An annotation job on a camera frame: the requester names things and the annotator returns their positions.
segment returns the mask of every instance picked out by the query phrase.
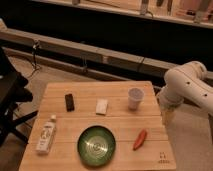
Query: black object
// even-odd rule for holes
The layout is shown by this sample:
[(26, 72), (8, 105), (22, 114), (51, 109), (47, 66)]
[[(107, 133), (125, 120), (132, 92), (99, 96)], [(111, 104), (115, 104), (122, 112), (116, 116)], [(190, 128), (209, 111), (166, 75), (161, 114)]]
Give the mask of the black object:
[(13, 111), (18, 107), (16, 102), (28, 102), (33, 99), (32, 93), (24, 88), (28, 80), (16, 71), (1, 47), (0, 61), (0, 145), (9, 133), (28, 143), (28, 138), (18, 131), (16, 126), (36, 116), (37, 111), (13, 119)]
[(72, 94), (65, 95), (66, 109), (68, 112), (75, 110), (74, 100)]

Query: red carrot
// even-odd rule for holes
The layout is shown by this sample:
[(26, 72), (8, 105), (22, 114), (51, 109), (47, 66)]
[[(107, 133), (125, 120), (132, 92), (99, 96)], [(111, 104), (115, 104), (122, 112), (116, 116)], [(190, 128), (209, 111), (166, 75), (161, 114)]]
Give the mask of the red carrot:
[(135, 140), (135, 143), (133, 145), (133, 150), (137, 150), (139, 147), (143, 145), (143, 142), (146, 139), (146, 135), (147, 135), (147, 132), (146, 130), (143, 129), (138, 135), (137, 139)]

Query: bottle cap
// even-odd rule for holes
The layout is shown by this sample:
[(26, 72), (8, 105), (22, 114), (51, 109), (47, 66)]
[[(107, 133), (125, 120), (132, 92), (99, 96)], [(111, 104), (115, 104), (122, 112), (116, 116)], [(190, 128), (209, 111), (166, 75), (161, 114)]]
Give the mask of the bottle cap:
[(52, 122), (55, 122), (55, 121), (56, 121), (56, 115), (51, 115), (50, 120), (51, 120)]

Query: white block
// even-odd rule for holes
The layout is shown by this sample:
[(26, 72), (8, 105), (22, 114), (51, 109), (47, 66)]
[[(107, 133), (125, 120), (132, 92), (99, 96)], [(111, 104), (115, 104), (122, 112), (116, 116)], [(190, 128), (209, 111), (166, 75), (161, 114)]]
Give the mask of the white block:
[(98, 99), (96, 105), (96, 114), (105, 115), (107, 111), (107, 99)]

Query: white bottle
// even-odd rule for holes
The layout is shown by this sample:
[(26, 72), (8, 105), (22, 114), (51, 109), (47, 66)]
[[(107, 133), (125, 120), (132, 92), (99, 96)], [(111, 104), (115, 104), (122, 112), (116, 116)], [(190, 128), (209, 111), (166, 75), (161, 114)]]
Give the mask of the white bottle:
[(44, 124), (36, 151), (38, 154), (48, 154), (56, 131), (56, 116), (52, 115), (50, 121)]

